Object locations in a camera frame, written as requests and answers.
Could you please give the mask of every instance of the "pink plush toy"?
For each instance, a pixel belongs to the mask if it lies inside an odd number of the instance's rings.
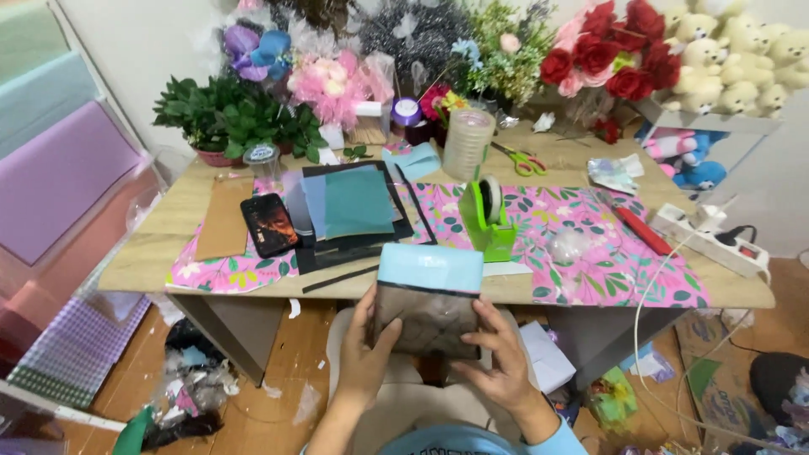
[[[694,130],[680,130],[678,128],[658,128],[652,137],[646,141],[646,153],[656,161],[667,176],[674,176],[679,169],[664,163],[669,158],[679,156],[689,161],[688,155],[698,147],[694,139]]]

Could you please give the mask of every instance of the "white wall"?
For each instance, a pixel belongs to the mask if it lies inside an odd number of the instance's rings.
[[[203,80],[205,65],[193,51],[192,37],[204,31],[212,15],[230,11],[236,0],[59,0],[74,23],[101,74],[128,113],[146,147],[173,176],[193,157],[176,130],[151,126],[151,108],[170,74]],[[527,0],[514,0],[525,3]],[[651,0],[663,9],[682,0]],[[557,0],[554,20],[564,23],[584,0]],[[623,8],[627,0],[617,0]],[[807,0],[752,0],[763,22],[809,28]],[[746,160],[718,189],[718,196],[739,193],[729,210],[728,227],[755,224],[759,244],[777,256],[793,257],[809,247],[809,90],[786,107],[786,124]],[[720,142],[712,159],[727,167],[757,138],[737,134]]]

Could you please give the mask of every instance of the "power strip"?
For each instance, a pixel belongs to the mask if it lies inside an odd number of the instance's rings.
[[[716,231],[695,231],[688,217],[681,209],[665,204],[654,214],[649,223],[655,231],[669,236],[698,253],[710,257],[718,264],[733,270],[743,277],[750,278],[764,272],[769,277],[769,253],[754,244],[736,237],[736,246],[728,246],[716,240]]]

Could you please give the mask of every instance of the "purple ribbon spool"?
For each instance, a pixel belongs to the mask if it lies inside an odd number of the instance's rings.
[[[415,126],[421,121],[421,106],[414,98],[405,97],[393,101],[391,119],[399,126]]]

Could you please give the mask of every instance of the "light blue sleeve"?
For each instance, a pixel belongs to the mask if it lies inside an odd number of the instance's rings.
[[[567,422],[562,419],[561,425],[556,433],[550,439],[538,445],[526,445],[525,451],[528,455],[558,455],[564,453],[565,455],[587,455],[587,451],[578,441],[576,435]]]

